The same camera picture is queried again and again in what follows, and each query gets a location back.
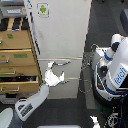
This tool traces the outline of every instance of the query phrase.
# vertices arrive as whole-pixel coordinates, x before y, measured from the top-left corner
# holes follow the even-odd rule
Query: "label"
[[[1,55],[1,58],[6,58],[6,56],[5,55]]]
[[[12,34],[7,34],[9,39],[13,39],[13,35]]]
[[[9,68],[9,70],[11,70],[11,69],[13,69],[13,68]]]
[[[6,86],[3,86],[2,88],[6,88]]]
[[[13,54],[14,58],[28,58],[26,53]]]
[[[20,14],[20,9],[7,10],[9,14]]]
[[[47,3],[39,3],[37,4],[37,8],[39,17],[49,17],[49,5]]]
[[[121,86],[127,74],[128,71],[120,64],[112,78],[117,87]]]

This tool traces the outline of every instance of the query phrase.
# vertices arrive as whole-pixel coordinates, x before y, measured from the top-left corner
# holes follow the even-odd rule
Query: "white panel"
[[[88,32],[91,0],[30,0],[30,2],[41,51],[38,58],[82,56]],[[48,4],[48,18],[38,15],[39,3]]]

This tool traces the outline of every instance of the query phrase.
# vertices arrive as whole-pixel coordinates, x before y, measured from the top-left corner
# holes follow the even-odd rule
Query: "sticker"
[[[22,53],[22,54],[13,54],[14,58],[28,58],[26,53]]]
[[[6,56],[5,55],[1,55],[1,58],[6,58]]]
[[[120,65],[116,68],[116,72],[113,75],[112,81],[116,88],[119,88],[123,83],[124,79],[128,74],[128,69],[120,63]]]
[[[11,69],[13,69],[13,68],[9,68],[9,70],[11,70]]]
[[[12,34],[7,34],[9,39],[13,39],[13,35]]]
[[[31,9],[31,8],[32,8],[32,3],[31,3],[31,1],[30,1],[30,0],[27,0],[27,7],[28,7],[29,9]]]
[[[20,14],[20,9],[7,10],[8,14]]]
[[[37,4],[39,17],[49,17],[49,6],[46,3]]]

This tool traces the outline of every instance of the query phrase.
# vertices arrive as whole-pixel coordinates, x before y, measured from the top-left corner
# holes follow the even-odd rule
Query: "dark floor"
[[[92,0],[85,52],[91,52],[92,44],[109,46],[111,37],[115,33],[126,36],[120,23],[120,12],[125,8],[128,8],[127,0],[124,3],[120,0],[105,0],[103,4],[101,0]],[[85,75],[88,74],[83,70],[81,78],[85,79]],[[84,89],[86,82],[80,81],[80,86]],[[24,123],[23,128],[36,128],[44,125],[79,125],[83,128],[92,128],[91,115],[98,117],[100,126],[103,128],[105,118],[99,109],[89,109],[91,106],[89,102],[86,102],[86,98],[92,101],[90,96],[87,97],[79,91],[77,99],[46,100]],[[14,108],[14,105],[0,104],[0,111],[8,106]]]

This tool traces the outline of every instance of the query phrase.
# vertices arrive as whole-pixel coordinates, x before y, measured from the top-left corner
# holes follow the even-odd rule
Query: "wooden drawer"
[[[28,31],[1,31],[0,49],[23,49],[31,48]]]
[[[0,93],[27,93],[37,92],[39,89],[38,77],[33,81],[0,82]]]
[[[32,50],[0,50],[1,66],[28,66],[35,65]]]
[[[0,67],[0,77],[38,75],[36,65],[24,67]]]

